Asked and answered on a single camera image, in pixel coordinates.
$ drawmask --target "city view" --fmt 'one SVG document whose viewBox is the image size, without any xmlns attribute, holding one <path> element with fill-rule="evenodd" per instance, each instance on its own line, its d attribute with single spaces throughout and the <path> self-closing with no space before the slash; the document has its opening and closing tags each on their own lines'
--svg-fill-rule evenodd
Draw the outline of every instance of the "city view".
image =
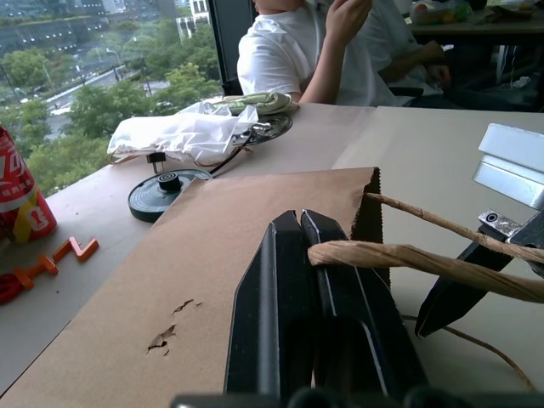
<svg viewBox="0 0 544 408">
<path fill-rule="evenodd" d="M 44 195 L 107 164 L 117 125 L 220 94 L 203 0 L 0 0 L 0 124 Z"/>
</svg>

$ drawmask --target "red object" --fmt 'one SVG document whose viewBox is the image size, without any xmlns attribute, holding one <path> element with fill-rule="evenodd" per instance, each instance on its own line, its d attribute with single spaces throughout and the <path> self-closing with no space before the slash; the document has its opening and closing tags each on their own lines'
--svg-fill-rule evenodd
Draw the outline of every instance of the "red object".
<svg viewBox="0 0 544 408">
<path fill-rule="evenodd" d="M 14 274 L 0 275 L 0 304 L 17 298 L 23 289 L 23 285 Z"/>
<path fill-rule="evenodd" d="M 0 127 L 0 218 L 8 238 L 17 243 L 34 241 L 57 226 L 14 141 Z"/>
</svg>

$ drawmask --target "building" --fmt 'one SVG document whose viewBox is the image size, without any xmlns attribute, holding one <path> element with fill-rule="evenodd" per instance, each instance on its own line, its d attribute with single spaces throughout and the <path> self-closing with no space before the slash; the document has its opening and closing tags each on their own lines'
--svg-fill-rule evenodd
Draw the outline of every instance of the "building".
<svg viewBox="0 0 544 408">
<path fill-rule="evenodd" d="M 114 0 L 102 0 L 102 5 L 107 14 L 117 13 L 117 5 Z"/>
<path fill-rule="evenodd" d="M 207 23 L 210 24 L 210 12 L 206 0 L 190 0 L 189 6 L 195 22 L 207 20 Z"/>
<path fill-rule="evenodd" d="M 95 32 L 106 31 L 108 24 L 96 17 L 74 17 L 64 20 L 39 21 L 0 28 L 0 57 L 32 47 L 47 53 L 70 52 L 90 41 Z"/>
<path fill-rule="evenodd" d="M 105 15 L 102 0 L 65 0 L 70 1 L 70 11 L 77 15 Z"/>
</svg>

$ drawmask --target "red can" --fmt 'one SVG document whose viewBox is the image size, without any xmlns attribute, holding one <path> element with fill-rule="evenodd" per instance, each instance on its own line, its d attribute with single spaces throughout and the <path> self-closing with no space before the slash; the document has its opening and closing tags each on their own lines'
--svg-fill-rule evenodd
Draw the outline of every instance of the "red can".
<svg viewBox="0 0 544 408">
<path fill-rule="evenodd" d="M 57 226 L 48 203 L 3 127 L 0 127 L 0 218 L 8 238 L 20 244 L 42 238 Z"/>
</svg>

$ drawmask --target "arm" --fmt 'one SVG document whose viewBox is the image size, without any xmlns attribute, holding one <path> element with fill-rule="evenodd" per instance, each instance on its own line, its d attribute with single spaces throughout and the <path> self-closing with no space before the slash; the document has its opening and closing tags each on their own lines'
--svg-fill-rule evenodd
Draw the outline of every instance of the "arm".
<svg viewBox="0 0 544 408">
<path fill-rule="evenodd" d="M 338 47 L 325 39 L 321 57 L 306 91 L 303 95 L 292 93 L 296 102 L 330 104 L 336 103 L 342 80 L 345 47 Z"/>
<path fill-rule="evenodd" d="M 397 82 L 419 65 L 429 65 L 445 60 L 442 48 L 434 41 L 421 48 L 394 59 L 378 73 L 385 82 Z"/>
<path fill-rule="evenodd" d="M 326 36 L 314 76 L 297 102 L 335 104 L 342 81 L 346 46 L 359 32 L 371 11 L 371 0 L 335 0 L 326 17 Z"/>
</svg>

